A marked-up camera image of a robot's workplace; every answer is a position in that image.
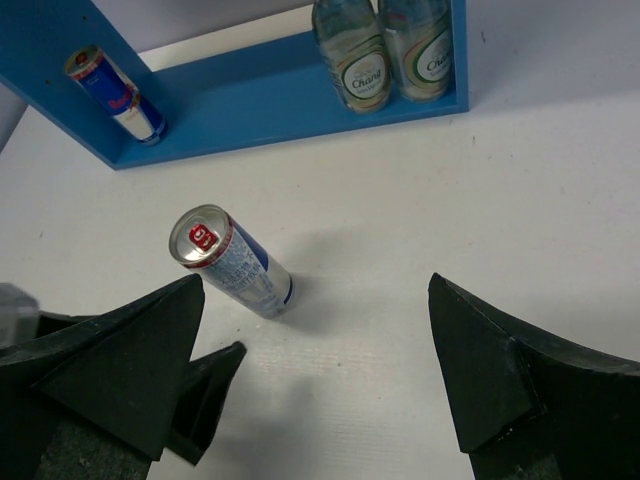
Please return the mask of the silver blue can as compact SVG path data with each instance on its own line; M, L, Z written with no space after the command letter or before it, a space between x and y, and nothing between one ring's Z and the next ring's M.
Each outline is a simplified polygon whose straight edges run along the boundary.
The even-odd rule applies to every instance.
M157 144L167 133L165 116L97 45L74 52L64 73L138 143Z
M292 304L291 274L217 205L184 213L168 247L180 265L262 318L276 318Z

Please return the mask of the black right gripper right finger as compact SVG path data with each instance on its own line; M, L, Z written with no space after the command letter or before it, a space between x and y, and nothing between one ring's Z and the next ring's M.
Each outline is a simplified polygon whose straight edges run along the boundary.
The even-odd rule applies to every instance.
M431 330L477 479L636 479L639 364L511 316L439 274Z

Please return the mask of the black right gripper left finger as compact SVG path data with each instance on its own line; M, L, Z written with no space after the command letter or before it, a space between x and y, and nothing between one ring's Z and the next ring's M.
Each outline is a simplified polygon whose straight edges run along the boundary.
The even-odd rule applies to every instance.
M1 350L4 479L144 479L160 459L204 307L193 275Z

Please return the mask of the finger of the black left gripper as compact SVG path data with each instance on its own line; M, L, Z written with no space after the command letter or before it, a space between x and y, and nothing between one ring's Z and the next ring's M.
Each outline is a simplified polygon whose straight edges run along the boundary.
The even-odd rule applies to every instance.
M231 382L246 353L245 345L236 341L188 364L167 448L193 466L213 441Z

